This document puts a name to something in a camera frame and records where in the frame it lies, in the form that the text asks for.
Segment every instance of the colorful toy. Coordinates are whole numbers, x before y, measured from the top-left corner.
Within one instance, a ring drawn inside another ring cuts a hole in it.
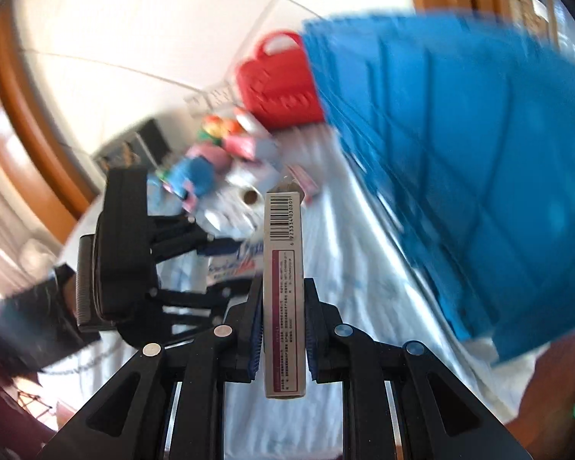
[[[249,161],[275,162],[278,155],[272,138],[247,134],[234,119],[207,116],[197,134],[196,144],[159,177],[166,190],[183,200],[183,208],[193,212],[198,200],[215,186],[216,175],[230,169],[233,156]]]
[[[248,112],[241,107],[234,107],[234,116],[238,123],[243,127],[243,130],[250,135],[255,136],[256,138],[270,138],[268,130],[251,112]]]

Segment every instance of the wooden door frame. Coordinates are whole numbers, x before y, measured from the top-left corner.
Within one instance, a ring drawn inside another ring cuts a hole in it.
[[[9,0],[0,8],[0,166],[61,243],[97,195],[65,149],[31,81]]]

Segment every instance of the red handle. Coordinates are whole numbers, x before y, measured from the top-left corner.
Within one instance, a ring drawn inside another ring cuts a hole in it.
[[[268,45],[273,39],[278,38],[279,36],[287,36],[288,38],[292,38],[293,41],[298,45],[298,48],[302,48],[302,39],[298,33],[284,29],[279,31],[273,31],[272,33],[269,33],[266,36],[264,36],[264,38],[262,38],[256,45],[256,50],[254,52],[256,59],[262,59],[264,57],[268,57],[268,54],[265,51],[266,45]]]

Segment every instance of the dark cloth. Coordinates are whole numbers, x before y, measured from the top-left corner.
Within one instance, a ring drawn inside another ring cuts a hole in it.
[[[0,301],[0,375],[34,373],[99,340],[77,329],[64,302],[73,274],[59,266],[46,281]]]

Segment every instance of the screw head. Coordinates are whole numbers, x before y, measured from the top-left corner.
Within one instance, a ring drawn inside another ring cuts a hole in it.
[[[424,345],[416,340],[409,342],[406,345],[406,352],[413,356],[421,356],[424,354]]]
[[[334,327],[334,333],[339,337],[349,337],[354,333],[354,329],[352,329],[349,325],[342,323],[341,325]]]
[[[160,351],[162,351],[162,347],[156,342],[151,342],[143,348],[143,354],[145,356],[157,356],[160,354]]]
[[[213,333],[217,337],[228,337],[232,333],[232,327],[230,325],[218,325],[213,330]]]

